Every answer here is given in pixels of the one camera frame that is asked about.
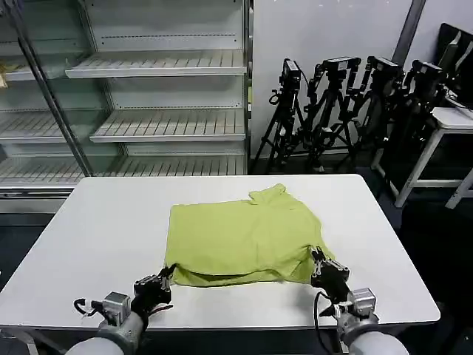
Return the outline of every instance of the yellow-green shirt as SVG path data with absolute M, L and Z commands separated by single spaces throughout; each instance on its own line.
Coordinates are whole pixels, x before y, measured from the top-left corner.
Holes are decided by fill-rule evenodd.
M 319 219 L 277 184 L 251 200 L 171 208 L 166 265 L 173 280 L 209 287 L 287 280 L 309 283 L 310 250 L 321 247 Z

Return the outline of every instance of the glass display case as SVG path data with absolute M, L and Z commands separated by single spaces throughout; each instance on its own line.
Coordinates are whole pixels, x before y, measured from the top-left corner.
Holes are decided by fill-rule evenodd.
M 246 0 L 2 2 L 0 189 L 246 173 Z

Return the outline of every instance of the camera on tripod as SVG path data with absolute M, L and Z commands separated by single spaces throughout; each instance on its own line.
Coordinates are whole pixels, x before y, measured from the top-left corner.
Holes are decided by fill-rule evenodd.
M 392 63 L 391 61 L 388 61 L 387 59 L 382 58 L 382 57 L 370 56 L 368 57 L 368 63 L 371 64 L 371 67 L 374 70 L 385 72 L 386 74 L 387 73 L 392 73 L 394 75 L 402 74 L 401 67 L 399 67 L 397 64 Z
M 424 63 L 422 61 L 413 61 L 412 62 L 413 70 L 425 74 L 427 77 L 430 78 L 437 78 L 443 73 L 443 69 L 437 67 L 432 63 Z
M 332 71 L 341 71 L 341 70 L 351 70 L 351 69 L 358 69 L 358 66 L 361 63 L 360 58 L 351 58 L 351 57 L 341 57 L 341 58 L 334 58 L 328 59 L 322 63 L 321 68 L 328 72 Z
M 299 91 L 301 88 L 301 70 L 294 61 L 288 58 L 284 60 L 279 83 L 282 89 Z

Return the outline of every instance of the white side table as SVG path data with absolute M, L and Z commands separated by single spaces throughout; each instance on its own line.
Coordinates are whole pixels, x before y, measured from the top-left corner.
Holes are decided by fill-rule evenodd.
M 446 207 L 454 209 L 460 200 L 464 197 L 473 197 L 473 190 L 470 188 L 473 185 L 473 169 L 470 171 L 465 180 L 460 184 L 457 191 L 452 195 L 449 202 L 446 203 Z
M 398 191 L 391 183 L 391 189 L 396 196 L 395 206 L 402 207 L 406 199 L 409 197 L 412 189 L 418 187 L 459 187 L 455 195 L 447 204 L 448 207 L 453 208 L 462 197 L 471 195 L 473 192 L 469 191 L 469 187 L 473 183 L 473 172 L 470 172 L 468 177 L 462 183 L 462 180 L 422 180 L 419 177 L 425 169 L 430 158 L 434 154 L 443 135 L 470 135 L 473 134 L 473 112 L 468 109 L 436 107 L 432 112 L 438 122 L 438 128 L 432 133 L 426 147 L 422 151 L 421 157 L 415 164 L 414 169 L 407 178 L 402 190 Z M 384 170 L 379 165 L 382 156 L 382 151 L 379 151 L 373 161 L 372 168 L 378 170 L 384 176 Z

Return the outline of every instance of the metal shelf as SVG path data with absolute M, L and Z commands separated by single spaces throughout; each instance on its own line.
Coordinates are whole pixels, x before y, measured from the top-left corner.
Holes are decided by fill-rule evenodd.
M 244 75 L 241 50 L 96 53 L 72 69 L 69 78 Z
M 74 186 L 83 177 L 73 157 L 7 158 L 0 163 L 0 188 Z
M 243 141 L 243 109 L 114 111 L 90 137 L 95 143 Z
M 68 67 L 67 58 L 64 55 L 42 55 L 40 57 L 43 64 L 43 70 L 49 79 L 60 78 L 64 76 L 64 70 Z M 31 81 L 35 80 L 33 73 L 24 57 L 13 56 L 0 58 L 0 64 L 8 67 L 14 67 L 13 70 L 7 70 L 5 79 L 7 81 Z
M 245 156 L 125 157 L 118 168 L 103 176 L 244 175 Z
M 86 138 L 93 132 L 99 112 L 66 111 L 77 138 Z M 66 140 L 49 110 L 0 112 L 0 144 L 9 143 L 66 143 Z

